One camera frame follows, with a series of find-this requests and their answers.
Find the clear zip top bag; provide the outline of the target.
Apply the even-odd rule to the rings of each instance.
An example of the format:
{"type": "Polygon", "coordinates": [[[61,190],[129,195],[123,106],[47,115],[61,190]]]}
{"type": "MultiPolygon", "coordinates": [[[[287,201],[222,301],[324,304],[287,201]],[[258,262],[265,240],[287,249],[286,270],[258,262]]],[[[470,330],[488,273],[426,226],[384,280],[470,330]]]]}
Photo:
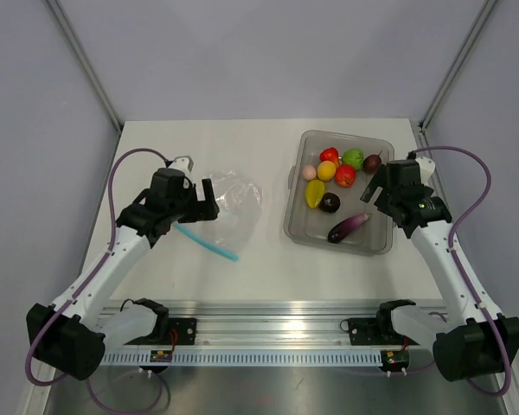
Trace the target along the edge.
{"type": "Polygon", "coordinates": [[[176,224],[175,229],[208,251],[236,262],[260,219],[262,188],[234,170],[212,171],[207,178],[220,209],[217,219],[176,224]]]}

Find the purple toy eggplant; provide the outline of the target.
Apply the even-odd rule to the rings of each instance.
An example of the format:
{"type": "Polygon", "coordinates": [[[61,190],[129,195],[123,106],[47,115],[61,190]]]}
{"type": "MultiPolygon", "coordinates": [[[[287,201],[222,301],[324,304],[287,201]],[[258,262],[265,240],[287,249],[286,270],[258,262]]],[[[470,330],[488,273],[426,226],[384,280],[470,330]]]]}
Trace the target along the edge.
{"type": "Polygon", "coordinates": [[[332,244],[342,242],[345,238],[367,223],[370,217],[370,214],[357,214],[339,222],[329,230],[327,241],[332,244]]]}

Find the dark purple toy mangosteen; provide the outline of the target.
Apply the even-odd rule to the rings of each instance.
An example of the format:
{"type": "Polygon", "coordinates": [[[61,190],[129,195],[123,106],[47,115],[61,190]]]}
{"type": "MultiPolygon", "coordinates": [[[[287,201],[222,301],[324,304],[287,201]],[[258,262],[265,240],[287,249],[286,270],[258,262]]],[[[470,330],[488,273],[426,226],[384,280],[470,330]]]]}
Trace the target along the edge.
{"type": "Polygon", "coordinates": [[[338,195],[327,192],[323,195],[319,202],[318,208],[325,213],[333,214],[341,207],[341,201],[338,195]]]}

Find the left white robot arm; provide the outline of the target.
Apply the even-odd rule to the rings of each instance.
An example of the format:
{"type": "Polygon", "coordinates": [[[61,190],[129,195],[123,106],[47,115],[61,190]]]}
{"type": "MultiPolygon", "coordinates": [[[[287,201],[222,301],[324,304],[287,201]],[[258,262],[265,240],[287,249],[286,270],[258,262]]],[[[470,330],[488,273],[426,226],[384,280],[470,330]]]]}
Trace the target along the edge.
{"type": "Polygon", "coordinates": [[[103,253],[49,306],[37,303],[29,310],[25,371],[33,384],[41,384],[31,372],[33,360],[85,380],[109,349],[137,339],[158,344],[170,336],[168,308],[150,299],[139,299],[103,322],[99,315],[128,272],[173,223],[217,219],[220,209],[208,178],[202,179],[202,193],[197,195],[195,184],[182,171],[158,169],[151,185],[115,217],[103,253]]]}

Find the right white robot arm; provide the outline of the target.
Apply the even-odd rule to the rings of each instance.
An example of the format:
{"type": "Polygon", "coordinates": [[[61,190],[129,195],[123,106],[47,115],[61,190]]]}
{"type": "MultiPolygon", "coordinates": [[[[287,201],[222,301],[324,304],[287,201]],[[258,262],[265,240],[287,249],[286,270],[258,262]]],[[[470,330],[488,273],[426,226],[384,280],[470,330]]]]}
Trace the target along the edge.
{"type": "Polygon", "coordinates": [[[519,349],[519,318],[507,317],[484,292],[455,240],[457,222],[426,182],[432,161],[421,157],[381,165],[362,194],[390,217],[425,260],[448,314],[443,322],[410,300],[382,303],[375,332],[384,342],[405,336],[432,353],[448,381],[502,373],[509,384],[519,349]]]}

